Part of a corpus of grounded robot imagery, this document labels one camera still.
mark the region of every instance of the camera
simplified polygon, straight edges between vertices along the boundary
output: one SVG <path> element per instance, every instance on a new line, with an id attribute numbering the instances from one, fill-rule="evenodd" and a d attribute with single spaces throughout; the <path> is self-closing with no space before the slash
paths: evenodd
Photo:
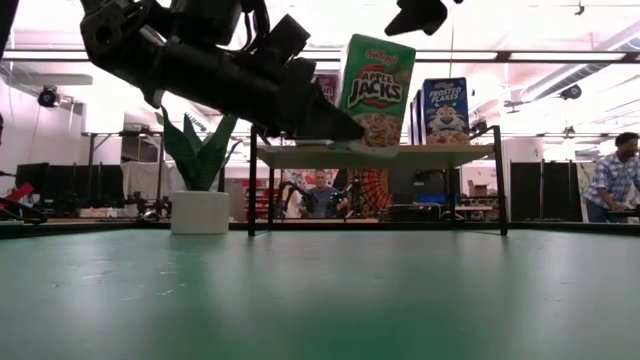
<path id="1" fill-rule="evenodd" d="M 38 105 L 48 109 L 55 109 L 60 106 L 58 88 L 53 85 L 44 86 L 40 94 L 38 94 Z"/>
<path id="2" fill-rule="evenodd" d="M 461 4 L 464 0 L 454 0 Z M 384 32 L 388 36 L 422 30 L 431 36 L 440 29 L 449 11 L 440 0 L 398 0 L 400 12 L 387 25 Z"/>
<path id="3" fill-rule="evenodd" d="M 580 96 L 582 96 L 582 89 L 577 84 L 568 87 L 560 92 L 560 98 L 562 100 L 576 100 Z"/>

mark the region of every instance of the green artificial plant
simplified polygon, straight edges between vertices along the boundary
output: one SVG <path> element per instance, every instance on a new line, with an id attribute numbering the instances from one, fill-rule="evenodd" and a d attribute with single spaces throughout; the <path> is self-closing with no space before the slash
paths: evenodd
<path id="1" fill-rule="evenodd" d="M 227 155 L 229 139 L 238 119 L 224 116 L 216 131 L 201 140 L 187 114 L 183 120 L 184 131 L 178 130 L 169 121 L 164 107 L 162 115 L 156 113 L 156 118 L 164 126 L 165 149 L 175 161 L 187 190 L 209 191 L 220 169 L 227 164 L 233 150 L 241 142 L 236 142 Z"/>

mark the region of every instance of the blue cereal box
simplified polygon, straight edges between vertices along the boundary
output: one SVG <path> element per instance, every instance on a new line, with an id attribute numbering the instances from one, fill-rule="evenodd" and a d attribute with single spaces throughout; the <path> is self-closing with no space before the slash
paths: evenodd
<path id="1" fill-rule="evenodd" d="M 467 79 L 426 79 L 422 85 L 425 138 L 430 144 L 469 143 Z"/>

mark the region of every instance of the robotic arm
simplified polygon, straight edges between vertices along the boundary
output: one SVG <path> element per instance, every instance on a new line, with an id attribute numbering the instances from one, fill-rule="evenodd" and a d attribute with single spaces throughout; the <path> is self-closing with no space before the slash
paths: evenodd
<path id="1" fill-rule="evenodd" d="M 312 82 L 315 62 L 294 58 L 309 34 L 290 16 L 270 31 L 264 0 L 82 0 L 90 61 L 142 90 L 159 108 L 164 91 L 245 119 L 265 135 L 350 140 L 364 129 Z M 228 45 L 240 15 L 256 37 Z"/>
<path id="2" fill-rule="evenodd" d="M 291 191 L 287 195 L 287 199 L 282 201 L 282 194 L 287 187 L 291 187 Z M 313 213 L 316 205 L 318 204 L 318 199 L 308 192 L 304 191 L 301 187 L 294 184 L 291 181 L 283 181 L 280 183 L 280 187 L 278 188 L 278 196 L 276 197 L 276 208 L 279 209 L 279 215 L 285 216 L 288 208 L 289 208 L 289 200 L 291 200 L 291 196 L 293 196 L 293 192 L 297 191 L 300 195 L 302 195 L 302 205 L 309 213 Z"/>
<path id="3" fill-rule="evenodd" d="M 351 194 L 351 211 L 346 217 L 362 217 L 362 204 L 360 202 L 360 194 L 362 190 L 362 184 L 359 178 L 354 178 L 353 181 L 342 191 L 335 191 L 331 194 L 330 204 L 332 211 L 338 214 L 338 205 L 342 204 L 347 196 Z"/>

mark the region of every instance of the man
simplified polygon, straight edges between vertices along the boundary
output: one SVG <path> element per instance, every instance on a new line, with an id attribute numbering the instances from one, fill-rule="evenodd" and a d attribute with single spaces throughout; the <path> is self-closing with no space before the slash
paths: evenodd
<path id="1" fill-rule="evenodd" d="M 609 211 L 625 210 L 624 203 L 631 185 L 640 190 L 640 160 L 636 155 L 638 134 L 620 134 L 615 144 L 618 150 L 596 164 L 585 194 L 589 222 L 627 222 L 626 218 L 612 215 Z"/>
<path id="2" fill-rule="evenodd" d="M 335 218 L 338 216 L 338 213 L 347 207 L 349 201 L 345 197 L 344 200 L 336 206 L 337 212 L 331 207 L 331 194 L 335 191 L 331 186 L 327 186 L 327 173 L 318 169 L 315 171 L 315 186 L 307 192 L 318 199 L 318 203 L 313 209 L 313 213 L 309 214 L 306 208 L 302 207 L 300 209 L 300 213 L 304 217 L 310 217 L 313 219 L 325 219 L 325 218 Z"/>

